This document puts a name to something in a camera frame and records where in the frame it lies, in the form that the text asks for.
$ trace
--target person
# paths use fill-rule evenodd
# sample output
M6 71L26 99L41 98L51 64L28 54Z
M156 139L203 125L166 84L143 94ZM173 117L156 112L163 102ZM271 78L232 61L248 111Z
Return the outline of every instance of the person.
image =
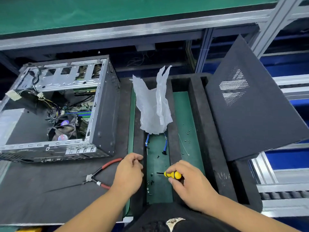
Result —
M57 232L108 232L116 223L129 198L140 188L143 156L130 153L118 165L109 191L59 227ZM176 203L152 204L126 231L298 231L219 195L202 172L180 160L166 172L178 171L183 184L169 178L174 190L188 206Z

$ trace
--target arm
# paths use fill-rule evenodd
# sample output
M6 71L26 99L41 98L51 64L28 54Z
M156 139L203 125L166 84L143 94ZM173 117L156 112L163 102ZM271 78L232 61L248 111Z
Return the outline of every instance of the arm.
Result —
M128 199L141 186L143 166L138 162L143 156L130 153L118 165L114 183L104 195L90 204L56 232L108 232L116 223Z
M167 173L173 171L183 175L183 185L172 178L168 179L169 182L183 201L194 210L218 218L241 232L298 231L219 195L202 172L186 161L181 160L166 170Z

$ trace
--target screwdriver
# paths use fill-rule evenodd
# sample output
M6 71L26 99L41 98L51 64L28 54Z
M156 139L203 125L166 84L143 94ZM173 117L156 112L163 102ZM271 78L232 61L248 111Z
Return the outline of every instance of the screwdriver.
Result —
M166 173L166 172L163 172L163 173L157 173L157 174L164 174L164 176L166 176L167 178L171 177L171 178L174 178L174 179L181 179L182 175L181 173L175 171L175 172L171 172L170 174Z

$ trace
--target translucent plastic bag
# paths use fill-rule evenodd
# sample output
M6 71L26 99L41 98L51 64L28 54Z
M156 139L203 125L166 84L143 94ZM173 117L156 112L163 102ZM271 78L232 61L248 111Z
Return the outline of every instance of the translucent plastic bag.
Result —
M166 80L170 72L165 66L157 74L157 87L149 90L141 78L133 75L133 88L136 94L136 106L141 111L141 129L149 134L163 133L171 123L171 111L165 98Z

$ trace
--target red plier handle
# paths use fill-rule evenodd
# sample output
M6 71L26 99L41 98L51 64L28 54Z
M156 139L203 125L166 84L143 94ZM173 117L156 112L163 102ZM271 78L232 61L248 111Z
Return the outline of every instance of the red plier handle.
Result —
M102 182L99 182L99 181L95 180L95 179L94 179L94 176L97 175L97 174L99 174L102 170L106 169L106 168L107 168L108 166L110 166L111 164L116 163L116 162L120 162L121 160L122 160L122 158L118 158L118 159L111 160L110 162L104 164L104 165L103 165L101 168L99 168L94 174L92 174L92 176L91 176L91 181L92 181L92 182L95 182L98 186L101 186L101 187L103 187L103 188L109 190L109 189L110 189L110 186L108 186L108 185L106 185L106 184L104 184L104 183L102 183Z

